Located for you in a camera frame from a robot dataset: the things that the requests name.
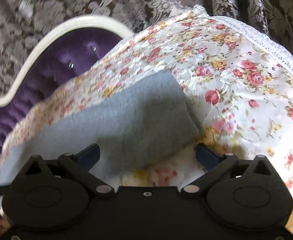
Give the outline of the grey fabric pants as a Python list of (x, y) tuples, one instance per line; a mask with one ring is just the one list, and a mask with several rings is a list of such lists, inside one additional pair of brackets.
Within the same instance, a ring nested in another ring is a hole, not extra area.
[(170, 73), (158, 72), (12, 146), (0, 165), (0, 185), (33, 155), (56, 159), (97, 144), (101, 155), (90, 172), (117, 187), (121, 175), (172, 157), (198, 135), (181, 87)]

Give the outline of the floral patterned bedsheet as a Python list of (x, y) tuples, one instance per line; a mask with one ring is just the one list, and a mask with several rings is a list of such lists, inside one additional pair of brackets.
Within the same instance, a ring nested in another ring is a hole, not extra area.
[(121, 175), (117, 187), (184, 187), (207, 172), (195, 157), (202, 142), (240, 159), (265, 155), (293, 197), (293, 57), (255, 28), (210, 17), (202, 6), (122, 40), (36, 103), (7, 135), (0, 165), (12, 146), (158, 72), (181, 87), (199, 135), (172, 157)]

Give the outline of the purple tufted white-framed headboard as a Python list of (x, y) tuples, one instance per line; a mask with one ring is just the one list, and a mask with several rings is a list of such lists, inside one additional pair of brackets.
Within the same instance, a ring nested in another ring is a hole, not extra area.
[(32, 50), (8, 92), (0, 96), (0, 154), (7, 135), (36, 103), (133, 35), (121, 22), (99, 15), (74, 17), (51, 30)]

